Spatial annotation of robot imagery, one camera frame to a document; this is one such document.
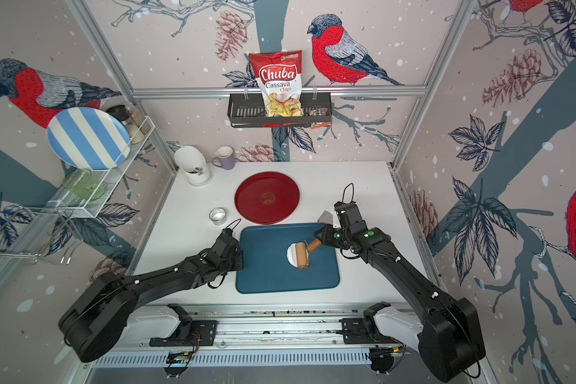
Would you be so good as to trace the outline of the wooden rolling pin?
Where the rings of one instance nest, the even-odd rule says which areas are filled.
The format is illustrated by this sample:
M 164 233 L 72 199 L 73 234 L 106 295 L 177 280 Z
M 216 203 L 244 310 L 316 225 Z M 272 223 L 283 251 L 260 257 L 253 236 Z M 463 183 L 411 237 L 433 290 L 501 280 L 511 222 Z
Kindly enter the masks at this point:
M 319 239 L 315 239 L 312 243 L 306 244 L 305 242 L 294 244 L 294 260 L 295 265 L 299 270 L 305 270 L 309 267 L 309 255 L 310 253 L 316 251 L 322 242 Z

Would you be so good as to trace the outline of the teal plastic tray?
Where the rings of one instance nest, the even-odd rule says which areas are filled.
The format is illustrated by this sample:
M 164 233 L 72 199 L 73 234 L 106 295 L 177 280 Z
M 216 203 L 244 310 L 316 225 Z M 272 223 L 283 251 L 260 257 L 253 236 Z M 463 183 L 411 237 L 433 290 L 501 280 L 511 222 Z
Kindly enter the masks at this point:
M 241 294 L 266 294 L 335 288 L 340 283 L 334 248 L 321 246 L 309 258 L 309 267 L 299 270 L 288 259 L 292 244 L 311 243 L 321 222 L 252 226 L 242 230 L 243 269 L 237 273 Z

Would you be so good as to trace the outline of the white dough piece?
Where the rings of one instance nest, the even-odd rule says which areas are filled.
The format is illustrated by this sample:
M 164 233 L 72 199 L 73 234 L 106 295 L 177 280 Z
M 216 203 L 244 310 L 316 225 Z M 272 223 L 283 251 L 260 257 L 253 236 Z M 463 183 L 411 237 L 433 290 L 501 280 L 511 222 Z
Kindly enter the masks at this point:
M 289 261 L 289 263 L 297 268 L 298 267 L 298 260 L 297 260 L 297 255 L 296 255 L 296 244 L 293 243 L 289 246 L 289 248 L 287 249 L 286 252 L 286 257 Z

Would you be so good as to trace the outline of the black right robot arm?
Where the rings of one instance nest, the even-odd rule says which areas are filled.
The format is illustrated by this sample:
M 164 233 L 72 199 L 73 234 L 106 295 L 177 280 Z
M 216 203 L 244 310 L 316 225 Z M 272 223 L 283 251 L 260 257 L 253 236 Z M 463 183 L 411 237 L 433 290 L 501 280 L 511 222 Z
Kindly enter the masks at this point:
M 475 306 L 454 299 L 420 273 L 398 251 L 390 235 L 369 229 L 356 203 L 337 202 L 339 227 L 326 224 L 315 233 L 324 246 L 350 251 L 380 272 L 406 299 L 417 315 L 396 314 L 407 322 L 417 350 L 429 371 L 441 382 L 466 373 L 486 357 L 483 334 Z

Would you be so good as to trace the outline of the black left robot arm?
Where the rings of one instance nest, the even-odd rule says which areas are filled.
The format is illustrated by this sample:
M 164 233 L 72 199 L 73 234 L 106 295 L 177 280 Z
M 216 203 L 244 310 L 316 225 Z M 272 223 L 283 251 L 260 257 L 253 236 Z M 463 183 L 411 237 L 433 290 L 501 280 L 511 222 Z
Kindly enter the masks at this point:
M 59 319 L 64 343 L 90 363 L 111 350 L 137 309 L 179 291 L 207 285 L 243 268 L 243 251 L 225 228 L 213 246 L 181 262 L 143 275 L 100 275 Z

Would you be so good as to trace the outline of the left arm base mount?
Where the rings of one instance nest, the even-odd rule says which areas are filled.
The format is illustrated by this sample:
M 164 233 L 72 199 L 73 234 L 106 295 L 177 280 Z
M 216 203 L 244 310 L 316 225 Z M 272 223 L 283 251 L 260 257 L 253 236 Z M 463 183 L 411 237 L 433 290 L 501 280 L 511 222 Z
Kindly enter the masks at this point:
M 164 338 L 151 338 L 150 347 L 212 347 L 218 328 L 215 320 L 193 320 L 180 305 L 169 304 L 179 323 L 173 332 Z

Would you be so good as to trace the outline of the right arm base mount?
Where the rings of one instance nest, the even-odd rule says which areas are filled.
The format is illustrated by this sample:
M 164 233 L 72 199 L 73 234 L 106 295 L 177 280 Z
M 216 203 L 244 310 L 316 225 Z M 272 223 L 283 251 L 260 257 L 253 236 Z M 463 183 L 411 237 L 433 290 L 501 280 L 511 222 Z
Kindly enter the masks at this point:
M 400 344 L 400 341 L 381 334 L 377 328 L 374 316 L 382 309 L 391 307 L 388 302 L 378 302 L 363 311 L 361 318 L 343 318 L 342 329 L 337 331 L 347 345 L 353 344 Z

